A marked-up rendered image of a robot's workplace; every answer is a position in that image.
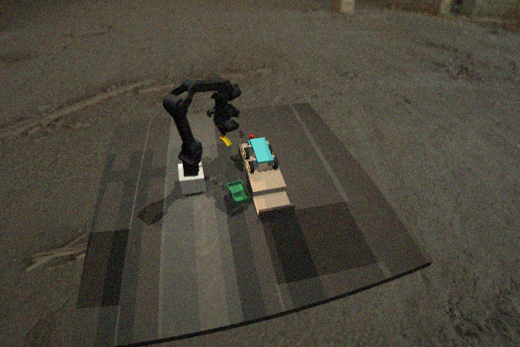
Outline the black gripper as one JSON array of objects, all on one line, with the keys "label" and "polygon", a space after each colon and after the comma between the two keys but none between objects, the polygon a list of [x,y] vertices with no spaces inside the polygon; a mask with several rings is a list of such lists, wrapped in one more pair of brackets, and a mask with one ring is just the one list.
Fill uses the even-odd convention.
[{"label": "black gripper", "polygon": [[217,108],[216,106],[212,109],[209,109],[207,111],[207,116],[211,117],[212,114],[214,114],[214,124],[223,136],[229,132],[232,132],[233,130],[236,130],[239,128],[239,124],[235,122],[233,119],[228,119],[228,109],[230,109],[229,106],[226,108]]}]

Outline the green tray floor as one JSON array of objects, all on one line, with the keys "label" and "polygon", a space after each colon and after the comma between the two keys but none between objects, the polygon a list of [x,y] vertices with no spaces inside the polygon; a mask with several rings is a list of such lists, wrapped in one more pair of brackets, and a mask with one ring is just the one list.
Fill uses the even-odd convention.
[{"label": "green tray floor", "polygon": [[241,183],[233,186],[229,186],[229,189],[235,200],[242,200],[248,198],[244,188]]}]

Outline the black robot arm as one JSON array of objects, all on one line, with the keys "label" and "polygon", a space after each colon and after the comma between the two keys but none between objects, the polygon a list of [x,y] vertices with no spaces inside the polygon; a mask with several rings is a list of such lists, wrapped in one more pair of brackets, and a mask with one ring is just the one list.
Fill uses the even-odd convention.
[{"label": "black robot arm", "polygon": [[[177,96],[185,91],[187,92],[185,99]],[[214,92],[211,96],[212,99],[215,99],[215,106],[217,108],[229,106],[228,119],[231,117],[238,118],[240,110],[228,104],[228,101],[232,101],[240,96],[241,91],[238,84],[235,82],[231,84],[229,80],[219,76],[212,77],[210,80],[185,80],[162,101],[165,110],[174,118],[178,133],[181,135],[183,143],[178,158],[183,161],[184,176],[198,176],[200,171],[199,163],[203,147],[201,142],[193,137],[186,114],[194,94],[205,91],[217,91],[217,93]]]}]

